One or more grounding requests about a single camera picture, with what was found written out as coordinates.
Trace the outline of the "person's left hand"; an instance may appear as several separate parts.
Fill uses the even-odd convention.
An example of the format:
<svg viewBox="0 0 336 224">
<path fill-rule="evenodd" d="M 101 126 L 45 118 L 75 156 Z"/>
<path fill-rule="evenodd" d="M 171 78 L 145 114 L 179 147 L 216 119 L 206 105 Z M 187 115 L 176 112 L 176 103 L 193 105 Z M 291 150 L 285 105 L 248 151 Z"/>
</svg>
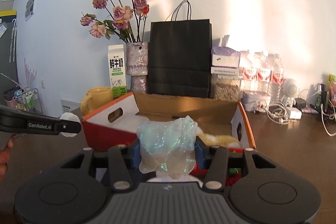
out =
<svg viewBox="0 0 336 224">
<path fill-rule="evenodd" d="M 3 180 L 5 174 L 7 173 L 7 163 L 11 157 L 11 149 L 14 146 L 14 139 L 15 137 L 12 136 L 7 142 L 5 149 L 0 152 L 0 181 Z"/>
</svg>

